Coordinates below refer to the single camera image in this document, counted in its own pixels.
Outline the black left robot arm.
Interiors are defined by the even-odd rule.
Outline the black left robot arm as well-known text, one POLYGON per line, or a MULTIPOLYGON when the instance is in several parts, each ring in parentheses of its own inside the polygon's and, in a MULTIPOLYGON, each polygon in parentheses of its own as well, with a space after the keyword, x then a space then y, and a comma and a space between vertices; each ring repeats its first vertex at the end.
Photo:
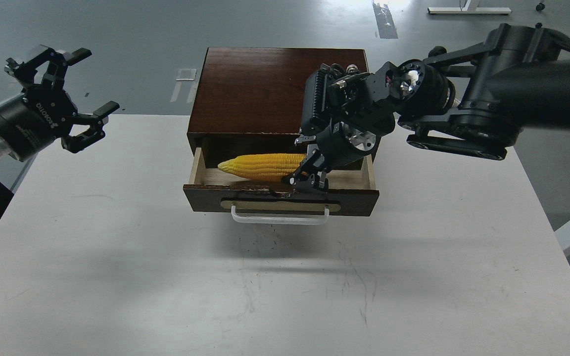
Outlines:
MULTIPOLYGON (((68 68, 91 54, 87 48, 61 52, 40 45, 27 61, 7 59, 4 70, 22 90, 0 103, 0 160, 9 156, 25 162, 57 139, 66 151, 78 153, 105 137, 104 125, 119 104, 109 101, 83 114, 64 88, 68 68)), ((5 200, 11 196, 0 189, 0 208, 5 200)))

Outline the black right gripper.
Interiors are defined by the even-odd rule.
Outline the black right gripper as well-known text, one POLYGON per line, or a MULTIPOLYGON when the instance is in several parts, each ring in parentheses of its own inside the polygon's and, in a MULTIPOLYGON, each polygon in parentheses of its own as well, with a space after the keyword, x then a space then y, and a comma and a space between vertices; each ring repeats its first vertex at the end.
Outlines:
POLYGON ((326 171, 373 155, 383 136, 395 126, 391 77, 394 66, 377 72, 321 64, 305 84, 299 133, 317 148, 282 183, 301 192, 328 192, 326 171))

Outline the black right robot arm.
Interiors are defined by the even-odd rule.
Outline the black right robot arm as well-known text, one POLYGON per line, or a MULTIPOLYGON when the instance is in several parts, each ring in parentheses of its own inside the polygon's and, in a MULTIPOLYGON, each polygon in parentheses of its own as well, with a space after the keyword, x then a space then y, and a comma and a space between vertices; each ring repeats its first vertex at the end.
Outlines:
POLYGON ((323 64, 305 88, 307 156, 282 181, 327 192, 328 172, 373 155, 396 126, 416 148, 498 161, 522 128, 570 130, 570 38, 502 23, 482 43, 373 73, 323 64))

